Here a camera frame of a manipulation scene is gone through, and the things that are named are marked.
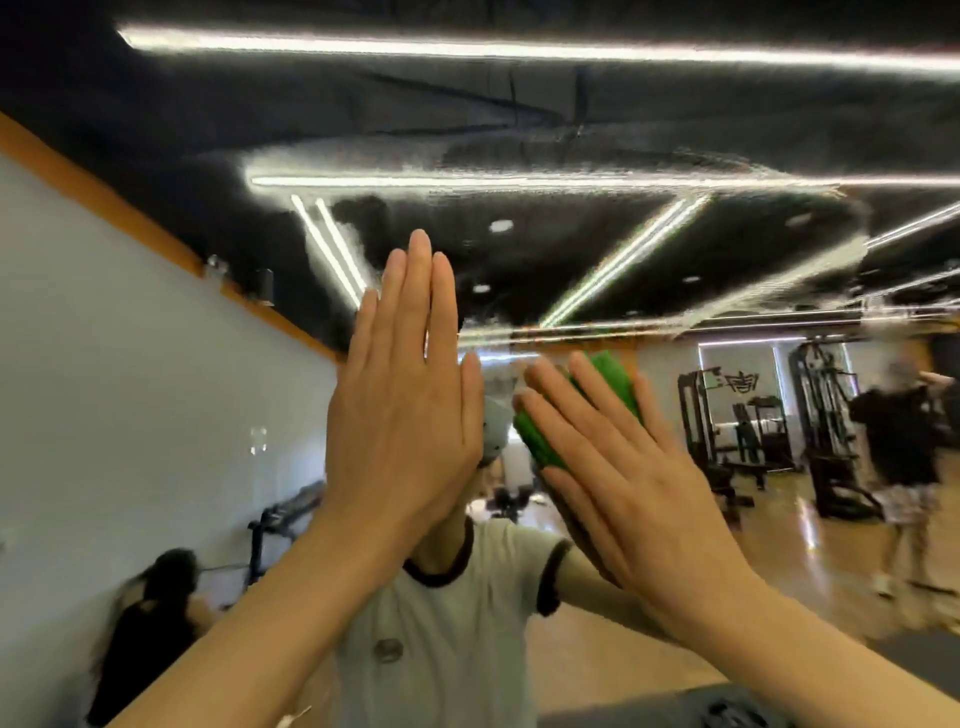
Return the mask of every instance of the green sponge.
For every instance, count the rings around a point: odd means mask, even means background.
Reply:
[[[610,352],[595,354],[590,357],[590,362],[603,376],[603,379],[607,381],[610,388],[623,400],[623,403],[627,405],[627,408],[633,412],[634,416],[639,420],[640,408],[637,406],[636,398],[634,397],[634,385],[630,381],[630,376],[623,369],[623,365],[620,364],[617,358]],[[569,379],[573,382],[573,386],[575,386],[581,394],[584,394],[573,376]],[[530,454],[534,462],[537,463],[538,468],[543,469],[554,466],[566,470],[563,459],[550,447],[546,438],[543,437],[542,433],[537,429],[537,426],[534,425],[534,421],[530,415],[523,411],[517,412],[514,416],[514,429],[516,430],[516,434],[520,436],[523,444],[530,450]]]

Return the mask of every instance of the left hand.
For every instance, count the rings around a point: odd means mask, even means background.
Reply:
[[[480,362],[458,365],[457,328],[450,263],[415,231],[409,254],[391,253],[379,301],[364,295],[326,425],[319,520],[390,561],[382,579],[446,516],[483,453]]]

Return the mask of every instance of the person with long black hair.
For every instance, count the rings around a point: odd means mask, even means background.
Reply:
[[[120,614],[100,665],[100,681],[86,716],[103,728],[205,634],[216,620],[195,594],[200,569],[193,551],[160,554],[138,580],[143,598]]]

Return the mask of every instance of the neck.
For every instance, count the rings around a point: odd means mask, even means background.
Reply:
[[[423,573],[447,573],[467,537],[467,516],[463,508],[453,512],[431,528],[414,547],[410,560]]]

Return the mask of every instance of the patterned shorts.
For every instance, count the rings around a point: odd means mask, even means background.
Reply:
[[[896,525],[913,525],[930,518],[940,507],[940,486],[891,485],[874,493],[883,506],[883,519]]]

